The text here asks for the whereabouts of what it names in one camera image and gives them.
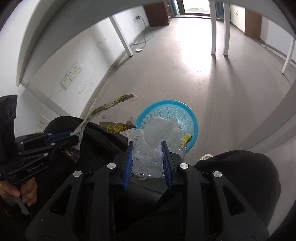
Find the left hand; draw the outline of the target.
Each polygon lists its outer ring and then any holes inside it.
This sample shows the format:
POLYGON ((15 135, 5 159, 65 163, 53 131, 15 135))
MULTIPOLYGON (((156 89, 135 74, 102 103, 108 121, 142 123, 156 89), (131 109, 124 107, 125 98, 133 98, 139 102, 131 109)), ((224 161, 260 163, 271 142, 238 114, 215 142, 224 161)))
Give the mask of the left hand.
POLYGON ((37 201, 37 189, 36 178, 33 177, 30 180, 23 183, 20 188, 13 186, 9 181, 1 181, 1 198, 5 201, 14 202, 17 197, 22 197, 23 203, 31 206, 37 201))

